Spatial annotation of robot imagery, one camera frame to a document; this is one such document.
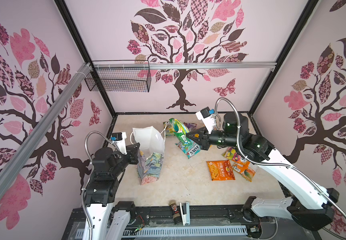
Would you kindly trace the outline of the green Fox's spring tea bag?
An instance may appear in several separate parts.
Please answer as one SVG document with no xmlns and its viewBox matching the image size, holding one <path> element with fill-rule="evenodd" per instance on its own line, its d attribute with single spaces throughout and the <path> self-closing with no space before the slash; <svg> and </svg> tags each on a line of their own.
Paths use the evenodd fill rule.
<svg viewBox="0 0 346 240">
<path fill-rule="evenodd" d="M 186 136 L 186 134 L 190 132 L 186 125 L 174 118 L 169 119 L 169 122 L 172 126 L 175 136 L 180 141 L 176 145 L 183 151 L 188 159 L 199 153 L 201 147 Z"/>
</svg>

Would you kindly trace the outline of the floral paper bag white inside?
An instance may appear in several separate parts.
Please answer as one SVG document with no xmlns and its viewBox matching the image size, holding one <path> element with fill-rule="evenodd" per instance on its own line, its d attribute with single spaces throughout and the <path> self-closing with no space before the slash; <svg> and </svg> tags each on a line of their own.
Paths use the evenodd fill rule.
<svg viewBox="0 0 346 240">
<path fill-rule="evenodd" d="M 165 157 L 165 132 L 166 129 L 160 132 L 153 126 L 132 129 L 130 142 L 140 144 L 137 173 L 141 185 L 159 180 Z"/>
</svg>

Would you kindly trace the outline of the orange corn chips bag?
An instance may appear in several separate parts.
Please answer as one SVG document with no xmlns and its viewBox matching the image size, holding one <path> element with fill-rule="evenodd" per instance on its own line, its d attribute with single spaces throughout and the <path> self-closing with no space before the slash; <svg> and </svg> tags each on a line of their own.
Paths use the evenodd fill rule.
<svg viewBox="0 0 346 240">
<path fill-rule="evenodd" d="M 235 180 L 230 161 L 207 161 L 212 181 Z"/>
</svg>

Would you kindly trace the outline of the Fox's fruits oval candy bag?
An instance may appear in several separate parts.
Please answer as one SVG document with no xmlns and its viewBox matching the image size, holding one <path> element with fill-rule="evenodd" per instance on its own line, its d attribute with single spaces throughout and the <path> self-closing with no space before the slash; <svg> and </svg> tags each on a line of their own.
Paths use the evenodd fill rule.
<svg viewBox="0 0 346 240">
<path fill-rule="evenodd" d="M 252 182 L 258 170 L 258 167 L 253 163 L 243 159 L 235 149 L 229 147 L 222 156 L 232 161 L 232 168 L 247 181 Z"/>
</svg>

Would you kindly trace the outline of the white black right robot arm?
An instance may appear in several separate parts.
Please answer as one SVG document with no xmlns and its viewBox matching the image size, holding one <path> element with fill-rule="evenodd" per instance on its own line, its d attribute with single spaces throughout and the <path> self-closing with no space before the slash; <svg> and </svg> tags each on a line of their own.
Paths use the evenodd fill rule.
<svg viewBox="0 0 346 240">
<path fill-rule="evenodd" d="M 326 189 L 296 172 L 293 165 L 270 143 L 260 135 L 249 130 L 247 117 L 235 113 L 224 115 L 221 130 L 216 130 L 214 110 L 202 109 L 196 113 L 204 127 L 189 132 L 186 136 L 198 144 L 202 150 L 210 146 L 231 147 L 238 150 L 241 143 L 249 163 L 271 174 L 291 193 L 284 199 L 262 199 L 251 196 L 242 207 L 242 215 L 248 222 L 259 218 L 273 217 L 295 221 L 301 227 L 318 231 L 334 221 L 332 207 L 339 199 L 339 193 L 333 188 Z"/>
</svg>

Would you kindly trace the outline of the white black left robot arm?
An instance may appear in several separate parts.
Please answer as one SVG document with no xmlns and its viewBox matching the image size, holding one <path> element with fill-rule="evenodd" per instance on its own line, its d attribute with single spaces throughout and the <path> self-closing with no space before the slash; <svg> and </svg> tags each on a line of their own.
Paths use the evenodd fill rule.
<svg viewBox="0 0 346 240">
<path fill-rule="evenodd" d="M 128 165 L 138 164 L 140 144 L 126 146 L 127 154 L 102 148 L 94 154 L 94 171 L 82 196 L 85 213 L 84 240 L 120 240 L 135 219 L 133 201 L 119 201 L 115 195 Z"/>
</svg>

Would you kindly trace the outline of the purple candy bag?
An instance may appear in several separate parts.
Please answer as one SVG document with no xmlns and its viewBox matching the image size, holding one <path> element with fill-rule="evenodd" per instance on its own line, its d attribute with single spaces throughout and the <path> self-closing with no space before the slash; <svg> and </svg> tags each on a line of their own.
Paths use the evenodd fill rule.
<svg viewBox="0 0 346 240">
<path fill-rule="evenodd" d="M 188 128 L 189 132 L 197 129 L 197 124 L 195 123 L 184 123 L 184 125 Z"/>
</svg>

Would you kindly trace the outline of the green yellow candy bag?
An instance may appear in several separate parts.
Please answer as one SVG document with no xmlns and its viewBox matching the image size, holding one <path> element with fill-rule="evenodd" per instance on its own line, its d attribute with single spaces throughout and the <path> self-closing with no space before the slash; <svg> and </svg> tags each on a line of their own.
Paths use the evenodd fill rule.
<svg viewBox="0 0 346 240">
<path fill-rule="evenodd" d="M 174 128 L 173 128 L 171 122 L 169 122 L 169 121 L 163 122 L 163 125 L 164 125 L 164 129 L 165 129 L 165 134 L 167 137 L 175 136 L 175 131 L 174 131 Z"/>
</svg>

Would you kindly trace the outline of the left metal flexible conduit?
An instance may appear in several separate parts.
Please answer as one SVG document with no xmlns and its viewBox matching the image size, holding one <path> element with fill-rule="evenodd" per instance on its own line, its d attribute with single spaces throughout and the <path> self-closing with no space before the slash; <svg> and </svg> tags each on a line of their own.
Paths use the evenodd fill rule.
<svg viewBox="0 0 346 240">
<path fill-rule="evenodd" d="M 88 166 L 91 167 L 91 173 L 90 173 L 86 183 L 84 183 L 82 185 L 82 188 L 81 188 L 81 206 L 82 206 L 83 213 L 85 215 L 85 226 L 84 226 L 84 233 L 83 233 L 83 237 L 82 237 L 83 240 L 92 240 L 93 225 L 92 225 L 91 218 L 90 218 L 90 215 L 89 215 L 88 210 L 87 210 L 87 205 L 86 205 L 85 199 L 86 199 L 87 187 L 90 183 L 90 180 L 93 176 L 93 171 L 94 171 L 94 166 L 92 163 L 94 151 L 92 151 L 92 144 L 90 143 L 90 140 L 92 138 L 94 138 L 94 136 L 101 137 L 103 139 L 104 143 L 107 142 L 107 140 L 108 140 L 107 137 L 99 131 L 92 131 L 92 132 L 88 133 L 87 136 L 85 137 L 85 140 L 84 140 L 84 150 L 85 150 L 85 153 L 87 154 L 87 157 L 88 157 Z"/>
</svg>

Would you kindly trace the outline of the metal flexible conduit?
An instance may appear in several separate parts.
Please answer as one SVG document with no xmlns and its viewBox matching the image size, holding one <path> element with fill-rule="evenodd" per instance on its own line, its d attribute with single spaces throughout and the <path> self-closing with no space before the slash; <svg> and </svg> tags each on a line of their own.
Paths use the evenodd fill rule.
<svg viewBox="0 0 346 240">
<path fill-rule="evenodd" d="M 81 188 L 81 206 L 82 206 L 83 213 L 85 215 L 85 226 L 84 226 L 84 233 L 83 233 L 83 237 L 82 237 L 83 240 L 92 240 L 93 225 L 92 225 L 91 218 L 90 218 L 90 215 L 89 215 L 88 210 L 87 210 L 87 205 L 86 205 L 85 199 L 86 199 L 87 187 L 90 183 L 90 180 L 93 176 L 93 171 L 94 171 L 94 166 L 92 163 L 94 151 L 92 151 L 92 144 L 90 143 L 90 140 L 92 138 L 94 138 L 94 136 L 101 137 L 103 139 L 104 143 L 107 142 L 107 140 L 108 140 L 107 137 L 99 131 L 92 131 L 92 132 L 88 133 L 87 136 L 85 137 L 85 140 L 84 140 L 84 150 L 85 150 L 85 153 L 87 154 L 87 157 L 88 157 L 88 166 L 91 167 L 91 173 L 90 173 L 86 183 L 84 183 L 82 185 L 82 188 Z"/>
<path fill-rule="evenodd" d="M 237 108 L 234 106 L 234 104 L 228 100 L 225 97 L 221 97 L 219 99 L 217 99 L 216 103 L 215 103 L 215 108 L 214 108 L 214 114 L 216 116 L 218 116 L 218 105 L 221 101 L 225 101 L 226 103 L 228 103 L 231 108 L 233 109 L 236 118 L 237 118 L 237 136 L 236 136 L 236 147 L 238 149 L 239 154 L 245 158 L 247 161 L 254 163 L 256 165 L 259 166 L 267 166 L 267 167 L 280 167 L 282 168 L 282 170 L 284 170 L 284 168 L 287 168 L 288 170 L 293 170 L 296 173 L 298 173 L 302 178 L 305 179 L 305 181 L 307 181 L 317 192 L 318 194 L 324 198 L 325 200 L 327 200 L 327 202 L 331 203 L 333 207 L 336 208 L 336 210 L 338 212 L 340 212 L 343 217 L 346 219 L 346 213 L 332 200 L 330 199 L 330 197 L 328 196 L 328 193 L 325 193 L 314 181 L 312 181 L 308 176 L 306 176 L 304 173 L 302 173 L 300 170 L 298 170 L 295 166 L 293 166 L 292 164 L 286 164 L 286 163 L 263 163 L 263 162 L 255 162 L 253 160 L 251 160 L 244 152 L 244 150 L 242 149 L 242 144 L 240 143 L 240 131 L 241 131 L 241 120 L 239 117 L 239 112 L 237 110 Z"/>
</svg>

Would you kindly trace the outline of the right metal flexible conduit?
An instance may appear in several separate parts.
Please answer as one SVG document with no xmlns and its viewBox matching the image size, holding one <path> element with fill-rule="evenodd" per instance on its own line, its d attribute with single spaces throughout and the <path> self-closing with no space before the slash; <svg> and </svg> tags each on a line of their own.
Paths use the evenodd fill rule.
<svg viewBox="0 0 346 240">
<path fill-rule="evenodd" d="M 306 176 L 304 173 L 302 173 L 300 170 L 298 170 L 295 166 L 293 166 L 292 164 L 286 164 L 286 163 L 263 163 L 263 162 L 255 162 L 253 160 L 251 160 L 244 152 L 244 150 L 242 149 L 242 144 L 240 143 L 240 131 L 241 131 L 241 120 L 239 117 L 239 112 L 237 110 L 237 108 L 234 106 L 234 104 L 228 100 L 225 97 L 221 97 L 219 99 L 217 99 L 216 103 L 215 103 L 215 108 L 214 108 L 214 114 L 216 116 L 218 116 L 218 105 L 221 101 L 225 101 L 226 103 L 228 103 L 231 108 L 233 109 L 236 118 L 237 118 L 237 136 L 236 136 L 236 147 L 238 149 L 239 154 L 245 158 L 247 161 L 254 163 L 256 165 L 259 166 L 267 166 L 267 167 L 280 167 L 282 168 L 282 170 L 284 170 L 284 168 L 287 168 L 288 170 L 293 170 L 296 173 L 298 173 L 302 178 L 305 179 L 305 181 L 307 181 L 317 192 L 318 194 L 324 198 L 325 200 L 327 200 L 327 202 L 331 203 L 333 207 L 336 208 L 336 210 L 338 212 L 340 212 L 343 217 L 346 219 L 346 213 L 332 200 L 330 199 L 330 197 L 328 196 L 328 193 L 325 193 L 314 181 L 312 181 L 308 176 Z"/>
</svg>

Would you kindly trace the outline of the small dark spice jar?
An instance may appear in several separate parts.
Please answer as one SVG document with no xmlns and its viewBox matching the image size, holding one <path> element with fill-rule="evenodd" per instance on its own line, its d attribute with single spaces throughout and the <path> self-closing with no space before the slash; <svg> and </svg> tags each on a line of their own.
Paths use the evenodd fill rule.
<svg viewBox="0 0 346 240">
<path fill-rule="evenodd" d="M 172 213 L 172 219 L 174 221 L 174 224 L 178 225 L 178 224 L 182 223 L 181 212 L 180 212 L 180 209 L 179 209 L 177 202 L 175 200 L 169 201 L 169 208 L 170 208 L 171 213 Z"/>
</svg>

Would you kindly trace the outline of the aluminium rail back wall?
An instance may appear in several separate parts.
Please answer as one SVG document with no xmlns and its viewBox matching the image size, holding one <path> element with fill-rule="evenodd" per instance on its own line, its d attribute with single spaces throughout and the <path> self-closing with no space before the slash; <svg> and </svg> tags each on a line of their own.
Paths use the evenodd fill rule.
<svg viewBox="0 0 346 240">
<path fill-rule="evenodd" d="M 99 64 L 93 66 L 103 68 L 141 68 L 149 70 L 186 70 L 186 69 L 274 69 L 276 62 L 238 62 L 238 63 L 175 63 L 175 64 Z"/>
</svg>

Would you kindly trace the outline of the aluminium rail wall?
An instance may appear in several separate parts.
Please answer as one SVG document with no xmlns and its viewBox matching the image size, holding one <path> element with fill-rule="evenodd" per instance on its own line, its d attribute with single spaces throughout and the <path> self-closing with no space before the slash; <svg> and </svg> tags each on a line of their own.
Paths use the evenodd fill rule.
<svg viewBox="0 0 346 240">
<path fill-rule="evenodd" d="M 175 63 L 175 64 L 99 64 L 93 66 L 103 68 L 141 68 L 149 70 L 186 70 L 186 69 L 274 69 L 276 62 L 238 62 L 238 63 Z"/>
<path fill-rule="evenodd" d="M 63 92 L 56 101 L 51 105 L 44 117 L 29 134 L 27 139 L 17 149 L 12 159 L 5 165 L 0 172 L 0 199 L 11 186 L 16 176 L 22 170 L 25 163 L 29 160 L 35 148 L 39 145 L 45 134 L 51 127 L 52 123 L 59 116 L 63 107 L 66 106 L 68 100 L 72 97 L 78 85 L 86 78 L 86 75 L 92 70 L 91 63 L 84 63 L 72 77 L 70 83 L 66 85 Z"/>
</svg>

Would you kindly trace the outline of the aluminium rail left wall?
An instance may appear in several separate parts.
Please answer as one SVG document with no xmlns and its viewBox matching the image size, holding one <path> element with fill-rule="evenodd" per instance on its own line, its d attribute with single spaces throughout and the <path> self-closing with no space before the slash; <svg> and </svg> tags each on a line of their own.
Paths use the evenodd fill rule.
<svg viewBox="0 0 346 240">
<path fill-rule="evenodd" d="M 0 199 L 11 186 L 16 176 L 22 170 L 25 163 L 29 160 L 35 148 L 39 145 L 45 134 L 51 127 L 52 123 L 59 116 L 63 107 L 66 106 L 68 100 L 72 97 L 78 85 L 86 78 L 86 75 L 92 70 L 91 63 L 84 63 L 72 77 L 70 83 L 66 85 L 63 92 L 56 101 L 51 105 L 44 117 L 29 134 L 27 139 L 17 149 L 12 159 L 5 165 L 0 172 Z"/>
</svg>

